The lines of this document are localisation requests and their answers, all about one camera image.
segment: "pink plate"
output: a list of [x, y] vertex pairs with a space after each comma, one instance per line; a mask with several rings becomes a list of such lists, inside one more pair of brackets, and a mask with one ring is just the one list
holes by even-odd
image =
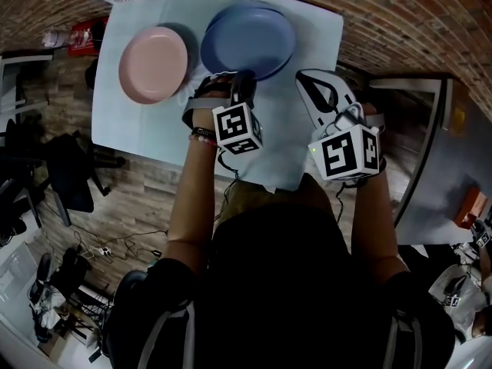
[[148, 28], [123, 51], [119, 77], [125, 94], [139, 104], [170, 98], [183, 82], [188, 64], [186, 45], [174, 30]]

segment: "blue plate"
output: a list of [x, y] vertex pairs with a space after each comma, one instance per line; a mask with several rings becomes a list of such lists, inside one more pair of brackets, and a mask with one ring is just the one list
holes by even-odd
[[225, 17], [226, 15], [229, 15], [231, 12], [238, 11], [238, 10], [243, 10], [246, 8], [263, 8], [263, 9], [269, 9], [275, 12], [278, 12], [280, 14], [280, 11], [277, 10], [276, 7], [274, 7], [271, 4], [265, 3], [265, 2], [259, 2], [257, 0], [243, 0], [237, 3], [234, 3], [232, 5], [229, 5], [227, 8], [224, 8], [222, 11], [217, 13], [215, 17], [210, 21], [207, 27], [207, 32], [208, 29], [211, 28], [215, 22], [217, 22], [219, 19]]
[[285, 66], [294, 53], [291, 23], [278, 12], [233, 11], [210, 27], [201, 43], [201, 60], [210, 72], [250, 69], [260, 81]]

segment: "white desk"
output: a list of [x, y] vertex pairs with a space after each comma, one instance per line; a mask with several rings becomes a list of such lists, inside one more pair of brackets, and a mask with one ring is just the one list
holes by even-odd
[[[213, 16], [238, 0], [143, 0], [114, 5], [98, 63], [92, 109], [92, 141], [98, 145], [183, 165], [190, 130], [181, 122], [188, 97], [208, 71], [199, 62], [198, 46]], [[254, 113], [263, 126], [264, 149], [256, 155], [224, 155], [246, 181], [295, 190], [304, 173], [314, 126], [295, 86], [302, 68], [334, 70], [343, 18], [297, 0], [262, 0], [279, 8], [294, 26], [298, 45], [285, 68], [258, 83]], [[188, 46], [191, 66], [172, 98], [152, 106], [134, 103], [121, 90], [118, 65], [122, 52], [141, 30], [169, 25]], [[216, 174], [233, 177], [217, 164]]]

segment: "black chair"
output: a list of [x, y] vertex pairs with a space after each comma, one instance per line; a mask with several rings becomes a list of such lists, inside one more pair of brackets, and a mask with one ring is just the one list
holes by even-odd
[[106, 157], [108, 161], [97, 161], [94, 144], [89, 143], [87, 154], [78, 145], [80, 134], [64, 134], [52, 139], [43, 146], [43, 158], [46, 160], [48, 180], [52, 185], [55, 202], [63, 223], [71, 225], [68, 209], [92, 213], [94, 202], [87, 180], [91, 178], [103, 196], [109, 194], [109, 188], [103, 188], [95, 172], [96, 168], [120, 168], [125, 164], [123, 158]]

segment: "table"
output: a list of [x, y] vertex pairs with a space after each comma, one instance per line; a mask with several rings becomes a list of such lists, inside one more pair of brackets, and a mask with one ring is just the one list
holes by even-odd
[[[109, 148], [174, 165], [185, 163], [190, 130], [181, 122], [188, 97], [209, 72], [200, 62], [199, 45], [208, 23], [221, 9], [240, 0], [142, 0], [114, 5], [98, 62], [92, 108], [92, 141]], [[304, 173], [314, 126], [295, 86], [302, 68], [334, 70], [343, 18], [297, 0], [261, 0], [278, 7], [294, 26], [298, 46], [285, 68], [258, 83], [254, 113], [263, 126], [264, 149], [224, 162], [241, 179], [269, 188], [295, 190]], [[188, 80], [170, 99], [139, 105], [122, 91], [118, 65], [130, 40], [145, 28], [166, 25], [184, 39], [191, 61]], [[215, 173], [234, 175], [216, 165]]]

